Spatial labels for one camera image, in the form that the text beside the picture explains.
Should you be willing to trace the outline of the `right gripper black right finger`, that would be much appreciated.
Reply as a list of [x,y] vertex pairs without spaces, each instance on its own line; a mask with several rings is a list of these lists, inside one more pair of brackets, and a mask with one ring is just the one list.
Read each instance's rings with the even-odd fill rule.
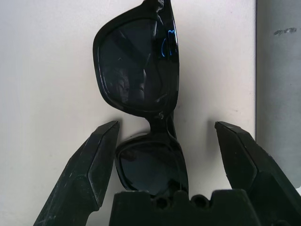
[[249,132],[215,123],[226,176],[233,189],[246,191],[263,226],[299,226],[301,196],[274,159]]

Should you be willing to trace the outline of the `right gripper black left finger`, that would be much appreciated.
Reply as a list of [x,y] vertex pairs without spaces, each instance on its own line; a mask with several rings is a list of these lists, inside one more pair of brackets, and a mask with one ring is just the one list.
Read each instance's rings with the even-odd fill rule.
[[118,134],[119,121],[97,127],[67,162],[34,225],[86,225],[102,207]]

